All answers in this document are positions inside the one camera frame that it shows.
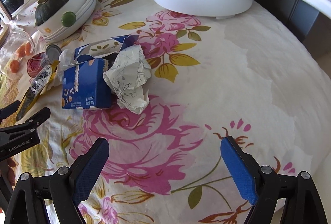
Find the yellow foil snack wrapper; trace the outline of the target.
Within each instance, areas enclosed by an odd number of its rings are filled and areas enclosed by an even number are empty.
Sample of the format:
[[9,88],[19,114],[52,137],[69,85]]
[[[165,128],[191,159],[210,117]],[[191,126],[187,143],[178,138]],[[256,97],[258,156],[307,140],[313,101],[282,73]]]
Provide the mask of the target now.
[[44,88],[54,79],[55,71],[59,64],[56,60],[52,65],[44,67],[32,80],[30,87],[24,94],[21,104],[17,110],[16,122],[20,121],[27,112],[34,106]]

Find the blue biscuit box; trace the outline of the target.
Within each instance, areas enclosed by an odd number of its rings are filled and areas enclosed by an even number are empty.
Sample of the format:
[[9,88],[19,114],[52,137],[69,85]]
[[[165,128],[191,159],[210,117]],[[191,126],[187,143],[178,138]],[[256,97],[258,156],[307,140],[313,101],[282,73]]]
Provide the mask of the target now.
[[78,47],[73,62],[65,66],[62,79],[62,108],[107,109],[112,106],[112,93],[103,78],[118,53],[137,41],[137,35],[109,37]]

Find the white tissue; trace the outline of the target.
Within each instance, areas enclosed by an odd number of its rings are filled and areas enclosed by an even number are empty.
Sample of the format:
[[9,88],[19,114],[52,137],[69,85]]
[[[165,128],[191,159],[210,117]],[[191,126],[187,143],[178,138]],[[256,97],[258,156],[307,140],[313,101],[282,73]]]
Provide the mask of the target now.
[[59,56],[58,71],[65,71],[74,63],[74,50],[64,49]]

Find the printed paper wrapper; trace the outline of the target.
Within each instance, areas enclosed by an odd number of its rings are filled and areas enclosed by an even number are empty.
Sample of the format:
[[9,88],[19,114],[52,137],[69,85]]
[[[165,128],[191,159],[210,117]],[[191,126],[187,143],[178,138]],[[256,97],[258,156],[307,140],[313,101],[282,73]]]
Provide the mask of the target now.
[[151,66],[139,45],[120,51],[114,64],[103,73],[107,86],[117,96],[118,106],[137,115],[149,104],[148,92],[143,89],[149,78]]

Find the orange fruit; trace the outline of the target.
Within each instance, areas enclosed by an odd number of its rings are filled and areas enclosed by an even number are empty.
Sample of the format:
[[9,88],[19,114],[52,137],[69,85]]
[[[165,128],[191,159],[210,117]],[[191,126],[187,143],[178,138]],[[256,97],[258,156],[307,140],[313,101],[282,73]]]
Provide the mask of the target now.
[[11,60],[9,64],[9,69],[11,73],[18,73],[18,71],[20,70],[20,62],[18,60]]
[[16,55],[18,58],[23,58],[25,57],[25,45],[21,45],[17,50],[16,50]]
[[26,44],[25,44],[25,55],[26,56],[31,55],[32,51],[33,51],[33,46],[31,45],[30,42],[26,42]]

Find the red crushed drink can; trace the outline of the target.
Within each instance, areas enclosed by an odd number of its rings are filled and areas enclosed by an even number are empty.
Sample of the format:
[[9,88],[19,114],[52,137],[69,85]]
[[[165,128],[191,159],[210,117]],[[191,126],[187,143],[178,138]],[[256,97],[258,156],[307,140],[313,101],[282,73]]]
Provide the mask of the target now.
[[57,45],[49,45],[44,52],[34,55],[27,61],[26,69],[31,78],[35,78],[44,67],[59,59],[62,50]]

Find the clear glass jar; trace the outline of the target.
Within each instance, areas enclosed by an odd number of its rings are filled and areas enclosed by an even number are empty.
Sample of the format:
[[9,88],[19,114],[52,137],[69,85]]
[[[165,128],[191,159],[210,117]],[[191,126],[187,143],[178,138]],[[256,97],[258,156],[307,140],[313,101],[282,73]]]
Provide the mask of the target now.
[[28,56],[25,56],[23,58],[18,58],[16,55],[16,50],[21,46],[25,45],[26,42],[30,42],[33,46],[32,54],[35,51],[35,44],[32,40],[32,37],[27,34],[25,31],[22,30],[16,30],[11,32],[5,42],[3,43],[1,47],[1,73],[7,76],[16,75],[14,73],[11,73],[9,69],[9,64],[11,60],[18,60],[20,62],[20,70],[22,69],[22,64],[24,63],[25,59]]

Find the floral tablecloth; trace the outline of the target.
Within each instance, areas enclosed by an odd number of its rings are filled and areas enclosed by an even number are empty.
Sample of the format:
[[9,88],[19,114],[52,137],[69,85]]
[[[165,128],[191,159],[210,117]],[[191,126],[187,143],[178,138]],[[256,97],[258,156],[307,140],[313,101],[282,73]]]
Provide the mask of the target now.
[[154,0],[97,0],[59,46],[129,34],[152,68],[143,113],[65,110],[53,87],[29,111],[50,108],[40,143],[13,158],[15,177],[51,175],[106,138],[109,159],[79,206],[87,223],[243,223],[250,204],[220,152],[229,135],[280,174],[314,174],[330,153],[330,78],[259,4],[216,20]]

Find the dark green pumpkin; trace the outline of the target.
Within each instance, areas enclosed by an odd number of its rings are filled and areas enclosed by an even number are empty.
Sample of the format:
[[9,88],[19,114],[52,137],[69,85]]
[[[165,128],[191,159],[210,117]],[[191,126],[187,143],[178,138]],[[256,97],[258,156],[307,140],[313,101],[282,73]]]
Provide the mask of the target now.
[[35,25],[42,25],[68,1],[69,0],[38,0],[38,6],[35,10]]

